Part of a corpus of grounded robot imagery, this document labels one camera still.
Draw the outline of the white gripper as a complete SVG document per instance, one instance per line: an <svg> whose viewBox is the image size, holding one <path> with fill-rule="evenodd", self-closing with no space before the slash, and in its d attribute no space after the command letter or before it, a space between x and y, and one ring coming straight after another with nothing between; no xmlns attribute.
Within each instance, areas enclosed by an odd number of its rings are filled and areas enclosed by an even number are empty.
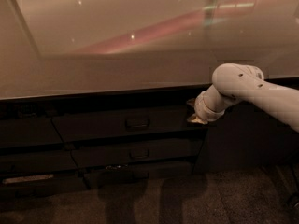
<svg viewBox="0 0 299 224"><path fill-rule="evenodd" d="M207 125L220 118L225 111L223 98L217 91L202 91L196 99L189 99L186 104L194 107L195 111L187 118L189 123Z"/></svg>

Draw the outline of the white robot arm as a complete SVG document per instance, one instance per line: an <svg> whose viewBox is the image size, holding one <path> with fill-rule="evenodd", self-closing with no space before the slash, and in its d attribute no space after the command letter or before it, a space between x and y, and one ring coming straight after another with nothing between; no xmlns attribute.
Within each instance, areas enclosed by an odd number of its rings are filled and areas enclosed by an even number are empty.
<svg viewBox="0 0 299 224"><path fill-rule="evenodd" d="M228 107L246 101L299 132L299 90L264 80L263 71L251 65L225 63L212 74L212 85L187 102L194 113L190 123L208 124Z"/></svg>

